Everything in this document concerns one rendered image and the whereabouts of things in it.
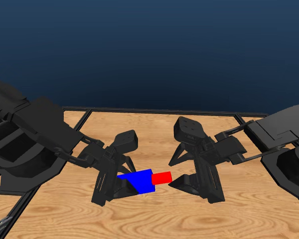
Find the blue hollow socket block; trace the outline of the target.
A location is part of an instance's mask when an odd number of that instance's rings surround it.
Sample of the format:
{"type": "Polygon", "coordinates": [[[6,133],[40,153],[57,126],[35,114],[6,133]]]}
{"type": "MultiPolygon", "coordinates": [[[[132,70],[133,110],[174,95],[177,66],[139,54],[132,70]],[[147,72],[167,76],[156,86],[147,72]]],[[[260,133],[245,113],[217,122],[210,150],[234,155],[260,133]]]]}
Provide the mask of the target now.
{"type": "Polygon", "coordinates": [[[142,171],[118,175],[117,177],[120,179],[127,179],[139,194],[145,194],[155,191],[155,185],[153,185],[151,181],[152,175],[152,170],[146,169],[142,171]]]}

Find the thin red peg bar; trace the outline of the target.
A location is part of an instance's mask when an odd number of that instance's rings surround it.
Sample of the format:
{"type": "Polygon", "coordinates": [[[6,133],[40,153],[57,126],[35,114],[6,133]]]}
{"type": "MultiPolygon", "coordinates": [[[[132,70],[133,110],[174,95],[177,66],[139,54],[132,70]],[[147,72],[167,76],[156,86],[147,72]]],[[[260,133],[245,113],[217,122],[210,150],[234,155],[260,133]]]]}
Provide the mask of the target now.
{"type": "Polygon", "coordinates": [[[172,182],[172,175],[170,171],[151,175],[151,183],[153,185],[167,184],[170,182],[172,182]]]}

